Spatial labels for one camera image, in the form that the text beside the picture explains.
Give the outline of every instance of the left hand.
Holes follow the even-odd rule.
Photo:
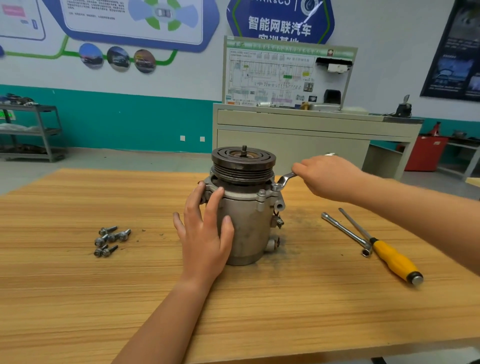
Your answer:
[[[230,255],[234,229],[230,216],[225,216],[218,236],[217,210],[225,191],[223,187],[210,196],[202,220],[200,199],[204,190],[205,183],[202,181],[188,196],[183,212],[185,226],[178,212],[173,214],[173,225],[182,243],[182,278],[210,289]]]

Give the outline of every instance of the screwdriver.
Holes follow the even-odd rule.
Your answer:
[[[382,240],[372,237],[363,227],[361,227],[344,209],[338,209],[345,217],[357,228],[358,231],[372,243],[373,250],[378,254],[380,259],[387,263],[392,272],[398,275],[401,279],[414,286],[419,286],[423,283],[423,275],[418,271],[418,268],[406,256],[400,254],[397,250]]]

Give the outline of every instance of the hand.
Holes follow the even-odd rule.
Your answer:
[[[362,180],[373,177],[338,156],[318,156],[295,163],[292,171],[303,178],[315,195],[340,202],[351,202]]]
[[[204,219],[200,212],[200,199],[205,190],[205,183],[200,182],[188,196],[183,218],[178,212],[173,214],[173,225],[182,243],[183,273],[182,278],[208,287],[213,284],[227,262],[233,240],[233,224],[230,216],[222,221],[221,235],[218,237],[216,213],[224,189],[220,187],[210,196],[205,208]]]

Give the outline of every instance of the cabinet door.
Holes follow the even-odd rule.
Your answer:
[[[247,145],[275,154],[276,164],[274,171],[279,175],[291,172],[291,167],[294,162],[326,153],[336,153],[361,168],[370,141],[321,136],[219,130],[217,143],[219,148],[224,146]]]

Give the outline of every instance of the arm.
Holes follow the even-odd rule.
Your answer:
[[[205,208],[199,204],[205,184],[200,182],[185,204],[182,224],[178,213],[173,224],[182,243],[183,272],[172,291],[123,347],[112,364],[179,364],[210,288],[222,272],[232,247],[230,217],[222,222],[218,237],[216,212],[224,190],[215,191]]]
[[[478,201],[384,180],[337,156],[305,159],[292,171],[317,196],[366,208],[480,275]]]

